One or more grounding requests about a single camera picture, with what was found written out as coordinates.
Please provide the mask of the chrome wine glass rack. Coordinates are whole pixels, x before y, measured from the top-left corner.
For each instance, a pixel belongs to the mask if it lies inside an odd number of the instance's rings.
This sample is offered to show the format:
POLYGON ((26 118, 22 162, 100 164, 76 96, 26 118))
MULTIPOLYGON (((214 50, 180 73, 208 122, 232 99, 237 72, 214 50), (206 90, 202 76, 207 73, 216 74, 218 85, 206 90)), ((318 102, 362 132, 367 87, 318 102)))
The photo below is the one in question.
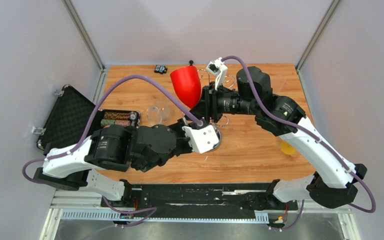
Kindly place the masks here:
POLYGON ((237 83, 237 78, 233 75, 226 75, 223 84, 218 88, 218 90, 215 90, 215 81, 211 80, 210 73, 206 69, 198 69, 197 72, 200 80, 204 77, 204 75, 207 75, 208 85, 206 86, 211 86, 212 92, 216 94, 217 109, 218 112, 222 114, 219 121, 206 121, 209 125, 216 127, 221 135, 221 142, 219 146, 216 149, 210 151, 213 152, 217 150, 222 143, 223 138, 221 128, 226 127, 230 123, 229 118, 225 114, 232 114, 233 107, 238 105, 238 101, 234 100, 237 91, 233 88, 233 86, 237 83))

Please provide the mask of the clear champagne flute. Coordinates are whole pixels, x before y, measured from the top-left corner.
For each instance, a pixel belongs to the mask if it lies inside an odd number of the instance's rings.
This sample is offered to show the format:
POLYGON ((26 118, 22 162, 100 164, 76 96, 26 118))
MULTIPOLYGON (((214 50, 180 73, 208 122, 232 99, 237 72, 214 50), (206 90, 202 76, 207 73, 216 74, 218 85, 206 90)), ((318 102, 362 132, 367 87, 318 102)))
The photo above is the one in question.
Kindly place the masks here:
POLYGON ((270 75, 270 84, 274 94, 279 95, 286 83, 286 78, 283 75, 270 75))

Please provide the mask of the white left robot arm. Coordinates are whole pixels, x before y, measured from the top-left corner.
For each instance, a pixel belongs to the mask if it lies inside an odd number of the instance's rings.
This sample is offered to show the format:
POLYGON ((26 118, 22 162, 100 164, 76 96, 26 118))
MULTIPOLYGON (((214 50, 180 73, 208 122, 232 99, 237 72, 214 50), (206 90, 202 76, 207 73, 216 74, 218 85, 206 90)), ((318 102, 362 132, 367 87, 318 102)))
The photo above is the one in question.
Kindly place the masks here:
POLYGON ((50 150, 47 156, 51 159, 36 170, 33 179, 58 190, 95 192, 122 207, 129 206, 133 201, 132 185, 126 179, 115 181, 98 171, 126 172, 133 168, 147 172, 173 157, 192 153, 185 126, 183 120, 169 126, 110 125, 88 136, 73 153, 68 152, 71 146, 50 150))

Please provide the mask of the red wine glass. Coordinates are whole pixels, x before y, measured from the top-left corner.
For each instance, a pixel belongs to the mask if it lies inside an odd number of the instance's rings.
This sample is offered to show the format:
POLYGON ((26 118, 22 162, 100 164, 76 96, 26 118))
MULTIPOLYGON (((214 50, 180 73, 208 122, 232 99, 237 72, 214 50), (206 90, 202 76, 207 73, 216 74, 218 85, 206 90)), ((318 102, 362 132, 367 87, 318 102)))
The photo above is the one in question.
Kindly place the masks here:
POLYGON ((201 80, 198 69, 193 66, 183 66, 170 73, 171 83, 179 100, 193 109, 201 98, 201 80))

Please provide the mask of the yellow wine glass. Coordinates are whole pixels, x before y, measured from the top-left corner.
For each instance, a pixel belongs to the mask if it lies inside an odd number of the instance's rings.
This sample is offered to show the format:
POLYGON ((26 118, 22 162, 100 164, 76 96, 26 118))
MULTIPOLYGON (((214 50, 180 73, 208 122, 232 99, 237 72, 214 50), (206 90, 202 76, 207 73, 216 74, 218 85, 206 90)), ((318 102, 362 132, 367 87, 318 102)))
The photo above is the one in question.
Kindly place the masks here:
POLYGON ((297 150, 285 140, 280 140, 279 148, 285 155, 294 155, 297 152, 297 150))

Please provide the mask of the clear wine glass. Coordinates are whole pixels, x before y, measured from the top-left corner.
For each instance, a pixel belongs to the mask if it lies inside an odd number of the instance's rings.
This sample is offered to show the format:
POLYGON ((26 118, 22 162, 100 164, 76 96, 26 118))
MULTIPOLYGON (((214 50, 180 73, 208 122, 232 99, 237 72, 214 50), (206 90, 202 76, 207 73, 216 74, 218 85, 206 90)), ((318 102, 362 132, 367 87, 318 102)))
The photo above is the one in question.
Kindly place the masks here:
POLYGON ((146 111, 148 122, 151 126, 159 125, 162 123, 162 116, 160 110, 153 106, 146 111))

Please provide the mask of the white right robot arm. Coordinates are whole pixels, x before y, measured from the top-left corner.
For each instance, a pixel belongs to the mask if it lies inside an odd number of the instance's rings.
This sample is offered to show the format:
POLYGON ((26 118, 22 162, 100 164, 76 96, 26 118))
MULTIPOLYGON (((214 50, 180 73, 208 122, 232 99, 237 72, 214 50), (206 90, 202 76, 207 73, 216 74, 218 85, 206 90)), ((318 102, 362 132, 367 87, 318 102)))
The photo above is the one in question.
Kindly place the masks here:
POLYGON ((223 85, 226 66, 211 63, 206 71, 215 80, 202 88, 201 98, 192 109, 194 114, 214 123, 223 114, 253 115, 258 126, 291 145, 315 169, 296 180, 274 180, 265 195, 270 208, 278 209, 293 200, 313 200, 329 209, 354 205, 356 183, 362 183, 366 166, 340 155, 295 100, 275 94, 267 73, 256 66, 242 68, 236 74, 234 90, 223 85))

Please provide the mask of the clear ribbed goblet glass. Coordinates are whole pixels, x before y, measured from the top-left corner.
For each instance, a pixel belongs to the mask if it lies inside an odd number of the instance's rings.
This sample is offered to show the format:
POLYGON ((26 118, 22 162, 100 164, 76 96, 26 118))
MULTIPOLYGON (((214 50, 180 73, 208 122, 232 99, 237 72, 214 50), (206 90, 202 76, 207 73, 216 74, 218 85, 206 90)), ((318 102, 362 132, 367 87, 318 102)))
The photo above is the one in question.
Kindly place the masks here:
POLYGON ((161 116, 161 122, 167 122, 170 118, 170 108, 168 101, 164 99, 158 99, 155 101, 154 106, 158 109, 159 115, 161 116))

